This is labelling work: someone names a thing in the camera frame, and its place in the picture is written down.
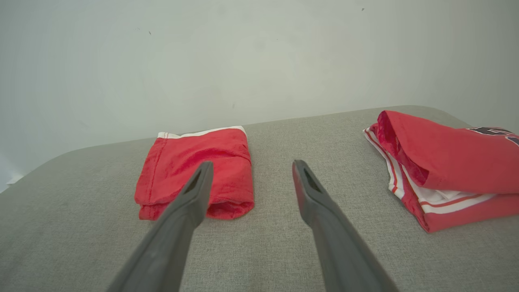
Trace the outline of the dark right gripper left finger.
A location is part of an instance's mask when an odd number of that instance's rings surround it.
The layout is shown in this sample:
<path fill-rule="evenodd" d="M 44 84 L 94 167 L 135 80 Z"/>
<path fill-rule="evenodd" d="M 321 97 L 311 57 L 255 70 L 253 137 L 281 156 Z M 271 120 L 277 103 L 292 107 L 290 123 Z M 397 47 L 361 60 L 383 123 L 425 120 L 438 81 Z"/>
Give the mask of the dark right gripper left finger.
<path fill-rule="evenodd" d="M 177 292 L 194 230 L 209 207 L 213 163 L 204 161 L 117 274 L 109 292 Z"/>

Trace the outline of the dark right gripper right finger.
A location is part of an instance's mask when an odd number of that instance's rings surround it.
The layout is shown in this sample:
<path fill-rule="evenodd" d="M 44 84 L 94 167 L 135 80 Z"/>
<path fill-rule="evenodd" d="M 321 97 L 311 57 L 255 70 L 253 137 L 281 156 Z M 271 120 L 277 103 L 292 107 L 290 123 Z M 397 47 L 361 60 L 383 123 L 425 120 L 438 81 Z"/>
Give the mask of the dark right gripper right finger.
<path fill-rule="evenodd" d="M 313 231 L 328 292 L 396 292 L 397 287 L 308 164 L 292 175 L 302 220 Z"/>

